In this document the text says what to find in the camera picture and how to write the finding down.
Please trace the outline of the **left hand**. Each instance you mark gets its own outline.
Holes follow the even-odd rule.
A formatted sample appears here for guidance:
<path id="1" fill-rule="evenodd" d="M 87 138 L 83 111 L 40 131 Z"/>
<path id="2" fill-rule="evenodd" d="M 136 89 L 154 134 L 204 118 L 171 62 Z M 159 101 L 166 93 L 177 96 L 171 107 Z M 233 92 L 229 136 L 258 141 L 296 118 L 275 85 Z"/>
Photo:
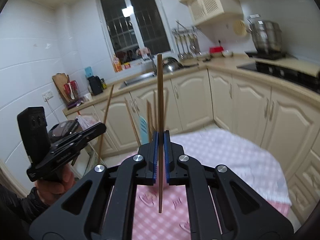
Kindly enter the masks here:
<path id="1" fill-rule="evenodd" d="M 35 187 L 40 200 L 47 205 L 52 205 L 65 192 L 75 185 L 74 173 L 70 166 L 66 164 L 62 169 L 62 182 L 49 182 L 45 180 L 37 180 Z"/>

